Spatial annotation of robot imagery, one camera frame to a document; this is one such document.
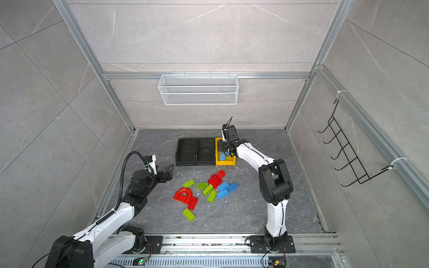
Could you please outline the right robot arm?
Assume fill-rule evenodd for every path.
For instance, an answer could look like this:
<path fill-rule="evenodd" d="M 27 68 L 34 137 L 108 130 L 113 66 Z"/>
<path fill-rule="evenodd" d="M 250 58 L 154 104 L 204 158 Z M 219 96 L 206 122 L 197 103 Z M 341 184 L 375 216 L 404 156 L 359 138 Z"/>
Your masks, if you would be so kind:
<path fill-rule="evenodd" d="M 260 193 L 268 207 L 264 243 L 270 250 L 277 249 L 287 241 L 286 210 L 293 192 L 287 164 L 283 159 L 264 155 L 248 140 L 240 138 L 235 126 L 226 123 L 221 130 L 220 151 L 246 161 L 259 174 Z"/>

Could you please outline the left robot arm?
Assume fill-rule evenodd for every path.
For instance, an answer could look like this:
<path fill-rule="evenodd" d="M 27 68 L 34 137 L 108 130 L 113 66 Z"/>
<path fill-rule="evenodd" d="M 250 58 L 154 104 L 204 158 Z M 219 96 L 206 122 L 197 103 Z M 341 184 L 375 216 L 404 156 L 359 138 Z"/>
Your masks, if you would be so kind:
<path fill-rule="evenodd" d="M 127 189 L 124 176 L 127 162 L 136 155 L 143 168 L 134 172 Z M 115 206 L 99 220 L 72 236 L 61 236 L 51 251 L 33 267 L 45 260 L 47 268 L 103 268 L 126 251 L 143 252 L 148 247 L 144 230 L 128 225 L 147 204 L 147 197 L 159 183 L 172 180 L 174 165 L 160 170 L 156 156 L 128 153 L 121 166 L 120 189 Z"/>

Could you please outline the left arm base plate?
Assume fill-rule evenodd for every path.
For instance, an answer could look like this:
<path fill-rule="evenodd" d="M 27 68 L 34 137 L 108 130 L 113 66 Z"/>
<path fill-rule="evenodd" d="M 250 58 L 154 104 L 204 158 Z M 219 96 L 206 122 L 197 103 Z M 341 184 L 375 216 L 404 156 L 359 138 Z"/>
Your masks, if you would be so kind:
<path fill-rule="evenodd" d="M 163 236 L 139 236 L 136 238 L 131 252 L 134 254 L 160 254 L 163 238 Z"/>

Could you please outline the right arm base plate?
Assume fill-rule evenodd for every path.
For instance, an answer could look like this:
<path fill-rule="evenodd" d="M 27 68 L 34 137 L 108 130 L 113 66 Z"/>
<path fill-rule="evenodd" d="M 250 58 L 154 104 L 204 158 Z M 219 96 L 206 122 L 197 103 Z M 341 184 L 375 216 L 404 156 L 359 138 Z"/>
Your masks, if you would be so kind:
<path fill-rule="evenodd" d="M 286 235 L 277 239 L 268 236 L 250 236 L 245 239 L 245 245 L 252 253 L 296 253 L 292 236 Z"/>

